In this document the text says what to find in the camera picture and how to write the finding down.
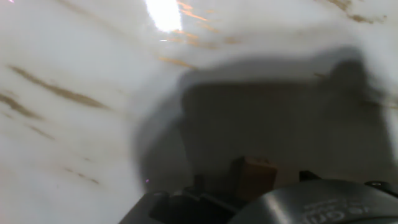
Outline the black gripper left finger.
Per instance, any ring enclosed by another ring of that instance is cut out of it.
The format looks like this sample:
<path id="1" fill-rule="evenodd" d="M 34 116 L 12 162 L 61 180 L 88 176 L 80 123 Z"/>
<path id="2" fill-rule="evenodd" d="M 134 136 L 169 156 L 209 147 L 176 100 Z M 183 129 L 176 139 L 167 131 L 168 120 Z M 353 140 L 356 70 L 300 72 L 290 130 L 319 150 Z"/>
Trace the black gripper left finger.
<path id="1" fill-rule="evenodd" d="M 226 224 L 246 205 L 232 193 L 210 192 L 205 184 L 205 177 L 196 175 L 180 194 L 146 193 L 119 224 Z"/>

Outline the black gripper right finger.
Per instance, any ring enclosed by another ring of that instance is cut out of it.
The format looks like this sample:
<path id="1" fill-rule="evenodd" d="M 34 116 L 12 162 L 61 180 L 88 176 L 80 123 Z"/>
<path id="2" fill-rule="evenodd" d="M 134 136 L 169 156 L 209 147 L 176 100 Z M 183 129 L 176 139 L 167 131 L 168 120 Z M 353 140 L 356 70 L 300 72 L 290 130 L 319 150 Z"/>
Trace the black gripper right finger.
<path id="1" fill-rule="evenodd" d="M 300 182 L 305 182 L 305 181 L 311 181 L 311 180 L 321 180 L 322 178 L 319 177 L 318 175 L 314 174 L 313 172 L 309 170 L 301 170 L 299 172 L 299 181 Z"/>

